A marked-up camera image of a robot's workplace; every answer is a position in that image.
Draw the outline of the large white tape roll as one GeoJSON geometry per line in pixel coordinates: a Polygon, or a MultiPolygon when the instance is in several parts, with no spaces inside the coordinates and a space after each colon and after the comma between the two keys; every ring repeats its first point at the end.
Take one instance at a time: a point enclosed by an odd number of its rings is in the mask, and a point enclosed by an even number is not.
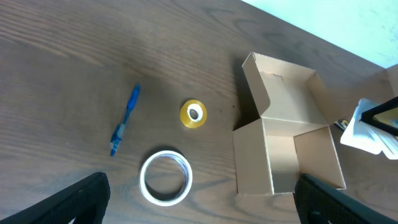
{"type": "Polygon", "coordinates": [[[154,153],[143,162],[139,171],[139,188],[142,195],[150,203],[153,203],[154,205],[158,205],[161,207],[170,207],[180,203],[189,194],[190,189],[192,188],[192,184],[193,184],[192,167],[188,162],[188,160],[185,158],[185,156],[176,151],[163,150],[154,153]],[[161,157],[168,157],[177,162],[177,164],[182,169],[182,173],[184,174],[184,181],[180,189],[175,193],[171,193],[166,196],[160,196],[159,194],[155,194],[154,190],[151,189],[149,184],[147,184],[146,182],[146,173],[149,166],[156,159],[161,157]]]}

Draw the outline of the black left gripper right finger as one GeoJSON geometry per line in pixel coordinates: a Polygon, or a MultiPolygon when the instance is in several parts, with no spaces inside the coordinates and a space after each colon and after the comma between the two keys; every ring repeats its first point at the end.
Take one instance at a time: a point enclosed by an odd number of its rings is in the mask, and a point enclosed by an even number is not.
{"type": "Polygon", "coordinates": [[[397,224],[310,174],[301,174],[293,192],[301,223],[397,224]]]}

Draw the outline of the cardboard box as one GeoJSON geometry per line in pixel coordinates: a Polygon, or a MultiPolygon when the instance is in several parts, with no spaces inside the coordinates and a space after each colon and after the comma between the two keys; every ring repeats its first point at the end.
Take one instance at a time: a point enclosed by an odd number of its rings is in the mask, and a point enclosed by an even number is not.
{"type": "Polygon", "coordinates": [[[254,52],[242,68],[260,118],[233,132],[238,194],[290,194],[303,173],[345,189],[330,127],[307,88],[316,71],[254,52]]]}

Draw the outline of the small yellow tape roll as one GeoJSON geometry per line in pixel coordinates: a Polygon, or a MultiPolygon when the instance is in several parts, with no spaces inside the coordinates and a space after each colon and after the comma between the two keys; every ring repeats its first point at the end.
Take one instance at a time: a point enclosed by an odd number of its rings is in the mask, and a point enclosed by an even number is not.
{"type": "Polygon", "coordinates": [[[205,105],[198,100],[188,100],[180,109],[180,120],[188,128],[196,129],[207,119],[205,105]]]}

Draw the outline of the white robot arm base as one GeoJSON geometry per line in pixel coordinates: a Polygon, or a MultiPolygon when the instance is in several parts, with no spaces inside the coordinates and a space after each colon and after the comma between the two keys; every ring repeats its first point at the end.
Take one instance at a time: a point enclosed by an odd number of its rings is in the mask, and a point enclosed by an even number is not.
{"type": "Polygon", "coordinates": [[[379,103],[360,99],[340,143],[371,154],[383,152],[388,159],[397,160],[397,137],[361,121],[362,113],[376,106],[379,103]]]}

